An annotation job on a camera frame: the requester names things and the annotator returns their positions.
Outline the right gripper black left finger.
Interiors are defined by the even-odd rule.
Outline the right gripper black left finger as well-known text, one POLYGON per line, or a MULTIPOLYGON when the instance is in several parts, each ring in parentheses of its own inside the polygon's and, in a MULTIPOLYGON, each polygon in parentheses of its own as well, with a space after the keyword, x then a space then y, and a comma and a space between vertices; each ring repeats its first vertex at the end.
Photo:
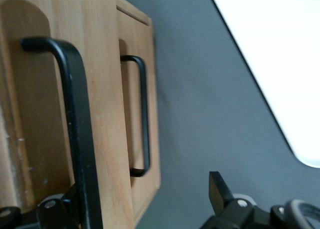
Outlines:
POLYGON ((81 228, 76 186, 71 186, 65 194, 56 194, 42 201, 37 206, 36 218, 41 229, 81 228))

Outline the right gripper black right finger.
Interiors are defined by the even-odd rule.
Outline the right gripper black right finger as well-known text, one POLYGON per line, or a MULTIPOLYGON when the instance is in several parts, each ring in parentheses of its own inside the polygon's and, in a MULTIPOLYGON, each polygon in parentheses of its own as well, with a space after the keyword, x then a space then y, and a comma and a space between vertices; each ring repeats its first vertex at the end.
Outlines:
POLYGON ((209 173, 210 229, 270 229, 270 217, 247 199, 236 198, 218 171, 209 173))

